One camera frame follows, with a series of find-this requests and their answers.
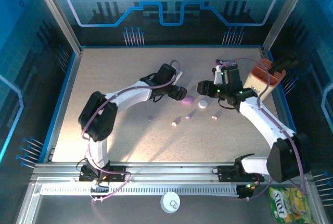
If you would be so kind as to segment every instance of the black bracket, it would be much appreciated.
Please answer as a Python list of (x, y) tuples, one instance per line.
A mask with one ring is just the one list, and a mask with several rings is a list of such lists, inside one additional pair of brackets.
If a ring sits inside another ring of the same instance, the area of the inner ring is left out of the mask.
[[(107, 171), (115, 171), (115, 172), (125, 172), (126, 167), (125, 166), (110, 166), (106, 165), (104, 170)], [(119, 174), (119, 175), (114, 175), (114, 174), (95, 174), (93, 170), (88, 165), (83, 165), (81, 167), (81, 172), (80, 172), (80, 177), (79, 181), (94, 181), (98, 180), (100, 182), (124, 182), (125, 181), (125, 174)]]
[(236, 172), (234, 166), (218, 166), (217, 175), (219, 177), (219, 182), (256, 182), (258, 179), (260, 182), (263, 182), (265, 180), (262, 175), (255, 173), (240, 175)]

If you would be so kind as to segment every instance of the orange container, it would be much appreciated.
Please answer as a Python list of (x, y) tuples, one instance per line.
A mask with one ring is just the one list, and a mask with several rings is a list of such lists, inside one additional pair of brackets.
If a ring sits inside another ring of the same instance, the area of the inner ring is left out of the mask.
[[(268, 59), (261, 59), (260, 62), (265, 66), (267, 70), (270, 70), (272, 67), (272, 62)], [(270, 86), (268, 90), (261, 96), (263, 101), (271, 91), (280, 83), (280, 81), (285, 77), (286, 71), (283, 70), (281, 73), (275, 71), (274, 75), (269, 74), (270, 76)], [(267, 74), (266, 71), (257, 64), (249, 73), (248, 78), (244, 84), (244, 88), (252, 88), (258, 95), (266, 88), (267, 86)]]

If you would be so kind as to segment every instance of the glass panel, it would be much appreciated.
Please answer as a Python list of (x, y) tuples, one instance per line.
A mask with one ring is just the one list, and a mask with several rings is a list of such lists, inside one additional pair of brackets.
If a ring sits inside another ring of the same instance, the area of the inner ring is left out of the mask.
[(285, 0), (57, 0), (82, 45), (261, 45)]
[[(271, 51), (296, 56), (299, 65), (282, 82), (296, 130), (312, 140), (314, 175), (333, 169), (333, 0), (299, 0)], [(317, 182), (325, 184), (328, 180)], [(322, 200), (332, 198), (323, 196)], [(333, 208), (327, 206), (332, 216)]]
[(44, 0), (0, 5), (0, 212), (15, 223), (72, 50)]

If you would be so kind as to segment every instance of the small block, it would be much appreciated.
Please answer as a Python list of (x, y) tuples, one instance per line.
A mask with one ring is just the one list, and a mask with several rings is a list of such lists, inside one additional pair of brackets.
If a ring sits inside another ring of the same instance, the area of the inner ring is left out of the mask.
[(199, 108), (207, 108), (208, 102), (206, 100), (201, 100), (198, 103)]
[(191, 104), (194, 101), (194, 98), (190, 95), (186, 95), (184, 99), (182, 99), (182, 103)]

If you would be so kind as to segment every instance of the pink object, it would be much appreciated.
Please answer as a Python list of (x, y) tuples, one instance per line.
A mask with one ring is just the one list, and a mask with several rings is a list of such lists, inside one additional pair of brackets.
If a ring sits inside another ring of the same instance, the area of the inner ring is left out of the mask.
[(184, 104), (191, 104), (194, 101), (194, 98), (190, 95), (186, 95), (184, 99), (182, 99), (182, 102)]

